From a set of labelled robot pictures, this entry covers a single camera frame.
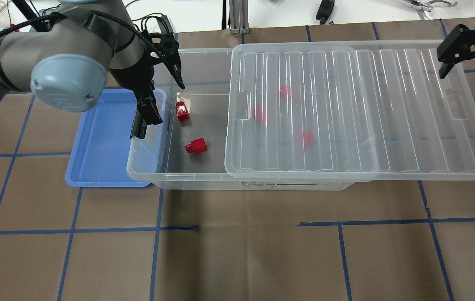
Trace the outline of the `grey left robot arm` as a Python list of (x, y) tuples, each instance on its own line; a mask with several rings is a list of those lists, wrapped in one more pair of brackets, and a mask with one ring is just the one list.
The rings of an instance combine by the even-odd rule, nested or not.
[(163, 64), (184, 89), (173, 33), (140, 32), (121, 0), (62, 0), (58, 10), (0, 31), (0, 102), (9, 92), (32, 92), (72, 112), (96, 106), (112, 75), (134, 93), (137, 118), (162, 123), (153, 77)]

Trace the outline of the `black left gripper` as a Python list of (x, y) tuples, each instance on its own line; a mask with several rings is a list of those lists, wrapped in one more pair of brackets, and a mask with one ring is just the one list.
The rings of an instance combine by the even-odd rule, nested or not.
[[(178, 53), (178, 41), (174, 34), (138, 33), (137, 36), (144, 48), (140, 66), (150, 67), (163, 63), (168, 67), (178, 87), (185, 89), (182, 78), (182, 63)], [(134, 91), (134, 95), (137, 111), (132, 123), (130, 137), (144, 139), (149, 125), (159, 125), (163, 122), (157, 108), (154, 82), (149, 82), (146, 88)]]

